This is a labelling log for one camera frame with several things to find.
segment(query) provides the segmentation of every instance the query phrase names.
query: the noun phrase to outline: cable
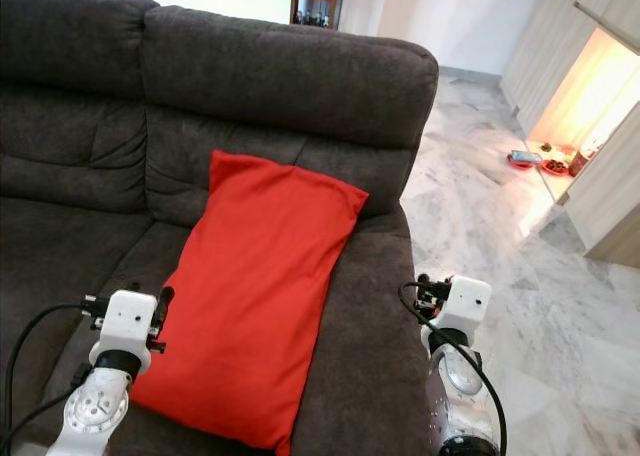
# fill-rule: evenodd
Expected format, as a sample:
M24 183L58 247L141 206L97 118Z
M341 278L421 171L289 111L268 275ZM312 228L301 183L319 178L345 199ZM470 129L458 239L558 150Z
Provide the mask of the cable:
M42 406L40 406L38 409L36 409L35 411L30 412L29 414L27 414L22 421L20 421L10 432L9 434L7 434L7 436L4 438L4 440L2 441L2 446L0 446L0 452L4 452L6 451L7 456L9 456L10 453L10 449L9 449L9 444L11 443L11 439L16 435L16 433L18 431L20 431L24 426L27 425L27 423L29 423L32 419L34 419L36 416L38 416L41 413L44 413L47 409L50 409L52 407L54 407L56 404L66 400L67 398L69 398L69 396L71 396L73 394L73 392L76 390L76 388L70 388L66 393L61 394L60 396L58 396L57 398L52 399L51 401L49 401L46 404L43 404Z
M474 371L478 373L478 376L480 376L480 379L487 387L487 391L489 391L489 394L491 395L491 399L493 399L493 403L496 405L496 410L498 412L498 422L500 425L500 456L506 456L507 455L507 422L504 417L504 410L502 409L502 403L500 402L498 393L493 388L493 385L491 384L491 381L489 381L489 378L487 378L487 376L484 374L482 369L480 369L480 367L478 366L478 363L476 363L473 360L473 358L471 358L471 356L469 356L469 354L458 345L458 343L453 341L447 335L446 332L436 328L433 324L431 324L431 322L427 318L425 318L418 311L416 311L411 306L411 304L407 303L407 301L404 299L404 289L409 287L421 288L422 284L410 282L410 283L404 283L400 285L400 287L398 287L398 297L400 298L400 302L404 305L405 308L409 310L411 314L413 314L416 318L418 318L418 321L420 321L422 324L427 326L431 331L436 333L438 336L444 339L447 343L453 346L462 355L462 357L467 360L467 362L471 365Z
M27 324L27 326L22 330L22 333L20 334L20 336L18 337L18 340L16 341L15 346L13 347L13 350L11 352L11 356L9 358L9 362L7 363L7 370L5 373L5 381L4 381L4 397L5 397L5 405L4 405L4 429L5 429L5 433L9 433L11 432L11 424L12 424L12 413L13 413L13 370L15 368L16 365L16 361L18 359L18 354L20 353L20 348L22 348L22 345L24 343L24 341L27 339L27 336L29 336L29 333L31 332L31 330L47 315L58 311L60 309L83 309L83 305L78 304L78 303L63 303L63 304L56 304L55 306L51 306L50 308L45 309L44 311L41 311L39 314L37 314L31 321L29 321L29 324ZM8 441L10 441L11 438L9 438L7 436L7 445L6 445L6 453L3 453L2 451L4 451L5 445L2 445L2 450L0 450L0 453L3 454L3 456L8 456L9 452L10 452L10 447L8 444Z

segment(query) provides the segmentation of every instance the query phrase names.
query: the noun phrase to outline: gray sofa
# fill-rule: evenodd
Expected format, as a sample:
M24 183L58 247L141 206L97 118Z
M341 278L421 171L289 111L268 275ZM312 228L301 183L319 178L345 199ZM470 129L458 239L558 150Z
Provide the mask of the gray sofa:
M413 275L398 199L436 90L428 51L152 0L2 0L1 31L3 378L39 310L134 281L157 294L203 212L210 151L254 154L370 193L332 273L294 454L426 454L425 357L396 287ZM95 338L76 312L38 326L14 421L67 388ZM60 413L22 437L51 444ZM135 406L111 452L263 453Z

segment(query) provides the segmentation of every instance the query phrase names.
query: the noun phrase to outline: red bowl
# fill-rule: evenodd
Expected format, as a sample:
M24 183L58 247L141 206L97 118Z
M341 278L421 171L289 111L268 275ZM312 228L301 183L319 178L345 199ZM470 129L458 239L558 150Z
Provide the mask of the red bowl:
M533 168L533 163L527 163L524 161L514 161L513 159L511 159L511 155L507 154L507 161L509 161L509 164L511 166L513 166L516 169L529 169L529 168Z
M569 173L569 168L567 168L566 166L564 167L564 169L562 171L554 171L553 169L550 169L547 165L553 160L551 159L545 159L542 164L540 165L540 167L545 170L547 173L549 174L553 174L554 176L564 176L565 174Z

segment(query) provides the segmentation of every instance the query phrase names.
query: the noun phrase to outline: marble floor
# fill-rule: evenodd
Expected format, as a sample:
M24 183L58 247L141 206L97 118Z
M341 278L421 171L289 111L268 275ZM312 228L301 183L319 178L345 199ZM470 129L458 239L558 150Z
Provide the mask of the marble floor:
M513 456L640 454L640 271L591 261L490 78L445 74L402 205L416 272L493 286L476 349Z

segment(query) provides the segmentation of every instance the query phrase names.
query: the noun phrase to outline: red pillow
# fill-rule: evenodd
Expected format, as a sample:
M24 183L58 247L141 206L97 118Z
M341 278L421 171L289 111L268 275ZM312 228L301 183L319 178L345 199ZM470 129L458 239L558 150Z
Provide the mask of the red pillow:
M167 281L167 350L132 399L289 455L329 274L367 196L329 176L214 151L205 213Z

